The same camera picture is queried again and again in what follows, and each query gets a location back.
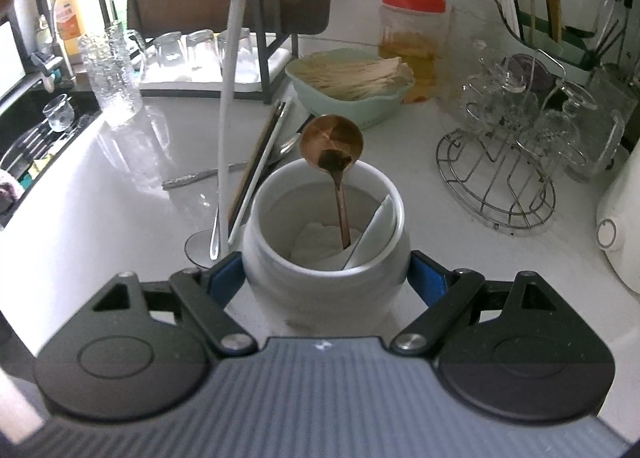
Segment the white ceramic soup spoon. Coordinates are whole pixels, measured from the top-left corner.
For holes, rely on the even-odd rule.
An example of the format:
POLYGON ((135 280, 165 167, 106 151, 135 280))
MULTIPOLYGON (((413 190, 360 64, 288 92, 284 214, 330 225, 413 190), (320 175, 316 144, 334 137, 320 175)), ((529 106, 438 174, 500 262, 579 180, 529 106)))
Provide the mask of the white ceramic soup spoon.
POLYGON ((387 195, 378 205, 367 227, 357 240, 343 269, 356 268, 372 261, 393 238, 395 226, 394 200, 391 195, 387 195))

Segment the copper long-handled spoon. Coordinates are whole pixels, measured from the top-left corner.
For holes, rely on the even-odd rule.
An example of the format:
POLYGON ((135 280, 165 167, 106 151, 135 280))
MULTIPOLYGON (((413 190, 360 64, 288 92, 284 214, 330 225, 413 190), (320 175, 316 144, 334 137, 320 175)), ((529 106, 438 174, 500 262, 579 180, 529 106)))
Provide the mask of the copper long-handled spoon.
POLYGON ((300 153, 315 169, 327 173, 334 184, 338 225, 344 249, 352 244, 343 177, 361 157, 363 136, 359 127, 341 115, 326 114, 312 119, 300 136, 300 153))

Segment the steel fork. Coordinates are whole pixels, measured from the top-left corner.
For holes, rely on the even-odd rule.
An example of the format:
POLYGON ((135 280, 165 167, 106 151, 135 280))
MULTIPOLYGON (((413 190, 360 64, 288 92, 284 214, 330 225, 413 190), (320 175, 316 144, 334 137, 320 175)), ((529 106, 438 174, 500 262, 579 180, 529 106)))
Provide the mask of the steel fork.
MULTIPOLYGON (((228 172, 233 173, 236 171, 244 170, 246 166, 246 162, 233 163, 228 166, 228 172)), ((171 190, 186 187, 190 184, 198 183, 199 181, 205 181, 205 179, 215 177, 218 175, 218 172, 218 169, 211 169, 198 173, 186 174, 179 177, 170 178, 167 179, 167 181, 162 182, 162 189, 171 190)))

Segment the brown wooden chopstick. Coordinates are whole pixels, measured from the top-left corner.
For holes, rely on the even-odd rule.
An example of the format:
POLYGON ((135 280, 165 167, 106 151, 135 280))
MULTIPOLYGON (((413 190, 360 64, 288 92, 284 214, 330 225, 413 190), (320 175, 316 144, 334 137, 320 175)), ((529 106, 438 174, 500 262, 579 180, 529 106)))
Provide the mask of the brown wooden chopstick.
POLYGON ((234 223, 238 218, 240 213, 240 208, 247 193, 248 185, 252 180, 252 177, 256 171, 256 167, 262 155, 267 150, 268 141, 271 138, 273 131, 276 129, 276 126, 280 120, 280 116, 283 109, 283 103, 278 100, 273 108, 268 122, 265 127, 262 129, 260 133, 260 137, 257 141, 256 147, 250 156, 250 159, 246 163, 243 176, 238 188, 238 191, 235 193, 234 199, 232 200, 232 204, 228 214, 228 233, 232 233, 232 229, 234 227, 234 223))

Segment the tall steel faucet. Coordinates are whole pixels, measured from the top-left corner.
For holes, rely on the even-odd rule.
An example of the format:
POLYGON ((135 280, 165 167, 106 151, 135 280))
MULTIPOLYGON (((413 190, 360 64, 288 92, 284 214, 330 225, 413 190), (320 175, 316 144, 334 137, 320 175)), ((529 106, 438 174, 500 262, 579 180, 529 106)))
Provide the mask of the tall steel faucet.
POLYGON ((80 3, 82 0, 36 0, 44 17, 49 40, 38 47, 36 58, 61 87, 76 85, 73 61, 79 59, 78 38, 87 31, 80 3))

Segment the wine glass in sink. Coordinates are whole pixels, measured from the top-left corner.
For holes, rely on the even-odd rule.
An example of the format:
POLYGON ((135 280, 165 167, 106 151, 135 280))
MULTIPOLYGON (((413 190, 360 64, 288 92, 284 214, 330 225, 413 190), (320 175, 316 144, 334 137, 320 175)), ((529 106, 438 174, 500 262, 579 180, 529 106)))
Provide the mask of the wine glass in sink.
POLYGON ((50 129, 56 133, 67 131, 75 121, 75 111, 67 94, 61 94, 50 100, 42 109, 50 129))

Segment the white drip tray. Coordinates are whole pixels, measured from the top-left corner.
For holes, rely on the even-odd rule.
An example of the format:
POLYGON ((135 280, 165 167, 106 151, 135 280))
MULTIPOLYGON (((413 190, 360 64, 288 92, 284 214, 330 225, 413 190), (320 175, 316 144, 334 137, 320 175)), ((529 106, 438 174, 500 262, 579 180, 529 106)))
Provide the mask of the white drip tray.
MULTIPOLYGON (((293 59, 290 40, 286 40, 271 54, 268 59, 269 80, 274 82, 278 75, 284 72, 285 66, 293 59)), ((177 68, 162 68, 152 58, 140 82, 141 90, 186 90, 187 92, 220 92, 222 88, 221 62, 216 54, 211 68, 193 69, 186 60, 177 68)), ((235 92, 250 94, 262 91, 262 80, 259 75, 258 63, 253 70, 242 64, 236 69, 235 92)))

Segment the tall textured glass mug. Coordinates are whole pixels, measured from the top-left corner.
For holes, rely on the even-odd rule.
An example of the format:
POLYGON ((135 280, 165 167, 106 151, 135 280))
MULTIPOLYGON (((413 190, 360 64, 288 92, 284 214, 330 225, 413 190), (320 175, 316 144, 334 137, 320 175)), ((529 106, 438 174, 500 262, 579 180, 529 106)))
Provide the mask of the tall textured glass mug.
POLYGON ((132 36, 141 54, 145 50, 141 36, 114 21, 103 32, 83 35, 77 44, 91 89, 106 123, 119 129, 143 108, 139 83, 134 75, 127 38, 132 36))

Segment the black kitchen sink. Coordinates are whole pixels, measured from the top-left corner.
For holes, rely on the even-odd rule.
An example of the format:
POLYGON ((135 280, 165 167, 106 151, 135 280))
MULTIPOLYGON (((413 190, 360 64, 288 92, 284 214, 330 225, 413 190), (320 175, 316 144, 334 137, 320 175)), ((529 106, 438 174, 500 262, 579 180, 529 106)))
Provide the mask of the black kitchen sink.
POLYGON ((40 176, 29 176, 28 170, 36 160, 52 155, 51 162, 58 158, 54 145, 60 142, 60 153, 70 145, 100 114, 98 103, 92 92, 71 92, 70 106, 75 118, 65 132, 53 132, 43 108, 58 95, 44 89, 25 92, 1 114, 1 168, 25 187, 21 198, 1 213, 1 228, 9 224, 14 213, 26 199, 40 176))

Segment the yellow detergent jug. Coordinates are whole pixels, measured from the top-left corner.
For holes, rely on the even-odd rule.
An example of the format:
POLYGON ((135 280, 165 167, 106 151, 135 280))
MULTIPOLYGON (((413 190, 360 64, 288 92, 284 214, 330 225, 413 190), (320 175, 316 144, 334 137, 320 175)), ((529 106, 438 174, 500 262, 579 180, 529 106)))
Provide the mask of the yellow detergent jug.
POLYGON ((103 26, 99 0, 56 0, 54 16, 70 62, 80 63, 78 38, 99 32, 103 26))

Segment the white ceramic mug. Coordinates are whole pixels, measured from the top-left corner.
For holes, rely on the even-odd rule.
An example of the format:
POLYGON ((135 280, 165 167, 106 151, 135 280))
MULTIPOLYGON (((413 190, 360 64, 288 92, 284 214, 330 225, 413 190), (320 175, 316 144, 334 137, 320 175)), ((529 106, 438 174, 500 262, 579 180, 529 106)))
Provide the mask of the white ceramic mug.
POLYGON ((375 333, 406 279, 410 242, 395 185, 359 161, 344 182, 352 244, 344 249, 329 175, 297 160, 257 192, 244 230, 246 279, 273 335, 338 337, 375 333), (393 238, 372 261, 343 266, 381 201, 394 200, 393 238))

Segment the large steel spoon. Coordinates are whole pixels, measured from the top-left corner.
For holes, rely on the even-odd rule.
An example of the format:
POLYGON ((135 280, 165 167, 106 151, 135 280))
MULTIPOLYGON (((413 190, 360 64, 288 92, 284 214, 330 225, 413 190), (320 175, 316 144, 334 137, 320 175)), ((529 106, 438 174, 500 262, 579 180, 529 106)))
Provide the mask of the large steel spoon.
POLYGON ((280 155, 280 157, 284 157, 288 152, 291 152, 296 146, 300 136, 302 136, 302 133, 297 132, 291 138, 288 138, 288 140, 278 148, 277 154, 280 155))

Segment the upturned glass middle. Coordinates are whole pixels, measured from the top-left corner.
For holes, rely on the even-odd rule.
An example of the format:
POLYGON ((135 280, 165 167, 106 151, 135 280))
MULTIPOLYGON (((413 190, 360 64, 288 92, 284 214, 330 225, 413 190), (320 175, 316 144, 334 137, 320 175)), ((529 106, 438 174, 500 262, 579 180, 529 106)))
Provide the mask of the upturned glass middle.
POLYGON ((209 28, 188 34, 186 48, 188 48, 188 58, 193 70, 207 68, 216 60, 215 34, 209 28))

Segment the upturned glass left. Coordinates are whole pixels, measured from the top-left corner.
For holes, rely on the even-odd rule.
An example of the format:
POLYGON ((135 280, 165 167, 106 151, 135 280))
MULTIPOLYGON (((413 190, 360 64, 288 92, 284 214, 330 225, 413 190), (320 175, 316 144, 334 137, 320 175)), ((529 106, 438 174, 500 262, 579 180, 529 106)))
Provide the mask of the upturned glass left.
POLYGON ((153 40, 156 59, 162 68, 175 68, 183 64, 184 52, 181 37, 181 32, 174 31, 164 33, 153 40))

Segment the green white utensil caddy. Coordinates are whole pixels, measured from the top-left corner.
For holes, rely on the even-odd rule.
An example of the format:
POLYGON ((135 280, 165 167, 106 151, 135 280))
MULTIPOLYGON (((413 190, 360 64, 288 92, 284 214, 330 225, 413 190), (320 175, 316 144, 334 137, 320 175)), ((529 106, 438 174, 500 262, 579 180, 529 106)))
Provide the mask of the green white utensil caddy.
POLYGON ((602 22, 581 30, 564 22, 562 0, 493 0, 509 36, 508 51, 536 54, 554 75, 585 85, 613 46, 622 47, 627 37, 634 0, 605 0, 602 22))

